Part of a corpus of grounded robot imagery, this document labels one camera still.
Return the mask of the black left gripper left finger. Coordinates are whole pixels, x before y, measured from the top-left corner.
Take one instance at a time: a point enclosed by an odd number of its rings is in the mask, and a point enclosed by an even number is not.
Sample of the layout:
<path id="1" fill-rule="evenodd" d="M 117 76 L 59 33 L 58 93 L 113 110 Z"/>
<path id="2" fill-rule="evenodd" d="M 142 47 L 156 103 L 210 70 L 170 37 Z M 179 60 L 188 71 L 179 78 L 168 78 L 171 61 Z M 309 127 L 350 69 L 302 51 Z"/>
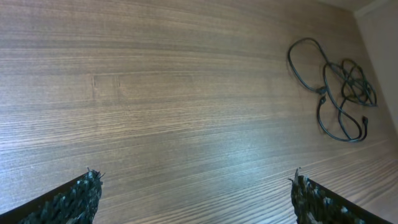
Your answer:
<path id="1" fill-rule="evenodd" d="M 1 223 L 92 224 L 102 195 L 102 176 L 88 169 L 66 184 L 1 214 Z"/>

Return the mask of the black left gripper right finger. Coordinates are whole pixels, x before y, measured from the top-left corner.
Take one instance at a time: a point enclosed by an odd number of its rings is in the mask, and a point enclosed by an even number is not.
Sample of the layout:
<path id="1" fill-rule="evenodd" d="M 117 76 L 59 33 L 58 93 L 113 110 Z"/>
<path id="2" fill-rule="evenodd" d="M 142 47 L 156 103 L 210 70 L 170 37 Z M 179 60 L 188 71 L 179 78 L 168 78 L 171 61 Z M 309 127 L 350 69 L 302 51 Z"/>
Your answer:
<path id="1" fill-rule="evenodd" d="M 296 169 L 291 202 L 298 224 L 391 224 L 318 184 Z"/>

